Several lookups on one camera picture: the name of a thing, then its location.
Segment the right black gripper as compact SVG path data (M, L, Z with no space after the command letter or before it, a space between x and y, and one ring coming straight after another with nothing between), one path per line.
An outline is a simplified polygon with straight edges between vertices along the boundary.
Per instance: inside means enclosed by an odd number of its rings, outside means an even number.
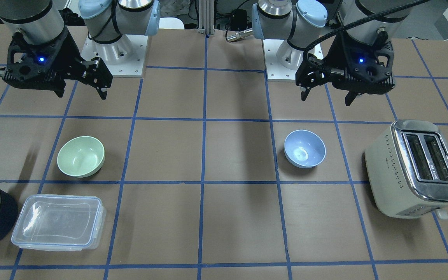
M64 27L55 39L39 45L29 44L22 32L14 32L2 79L15 88L53 91L59 98L65 94L65 79L80 80L105 100L113 76L102 58L82 59Z

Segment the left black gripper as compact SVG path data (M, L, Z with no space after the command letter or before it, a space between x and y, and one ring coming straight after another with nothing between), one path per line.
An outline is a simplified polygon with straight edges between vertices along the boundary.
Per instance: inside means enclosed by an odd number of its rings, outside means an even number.
M383 95L396 86L392 73L394 51L387 31L376 34L372 45L360 43L347 31L337 34L323 59L309 54L306 70L297 70L296 85L301 100L310 91L331 82L339 90L348 91L345 106L350 106L361 94Z

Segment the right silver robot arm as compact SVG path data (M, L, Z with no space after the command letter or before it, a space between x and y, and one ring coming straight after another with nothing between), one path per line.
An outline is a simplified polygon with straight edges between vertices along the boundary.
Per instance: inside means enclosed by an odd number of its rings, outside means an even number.
M80 0L80 17L88 39L100 47L84 59L66 23L51 0L0 0L0 19L12 31L7 64L0 78L27 90L53 91L61 98L65 80L96 89L105 100L113 76L107 62L131 55L129 35L158 32L158 0Z

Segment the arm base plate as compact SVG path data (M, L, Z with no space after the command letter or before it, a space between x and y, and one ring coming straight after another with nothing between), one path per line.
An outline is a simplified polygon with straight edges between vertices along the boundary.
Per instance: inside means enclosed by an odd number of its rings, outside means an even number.
M99 44L86 39L81 55L87 60L100 57L114 77L142 78L150 37L124 34L117 42Z
M285 40L262 41L268 81L294 82L303 61L303 51L292 48Z

